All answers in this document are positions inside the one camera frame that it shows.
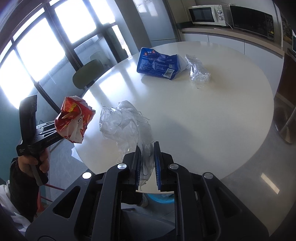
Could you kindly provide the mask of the person's left hand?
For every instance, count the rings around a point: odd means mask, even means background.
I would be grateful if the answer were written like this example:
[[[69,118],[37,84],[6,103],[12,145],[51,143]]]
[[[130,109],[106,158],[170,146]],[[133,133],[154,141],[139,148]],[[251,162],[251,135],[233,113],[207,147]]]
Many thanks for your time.
[[[39,160],[41,161],[41,164],[39,166],[39,169],[43,173],[47,173],[49,171],[49,151],[47,149],[44,149],[40,154],[39,154]],[[36,166],[39,164],[39,161],[33,157],[33,156],[20,156],[18,157],[18,166],[20,170],[27,174],[30,177],[33,177],[33,172],[31,166]]]

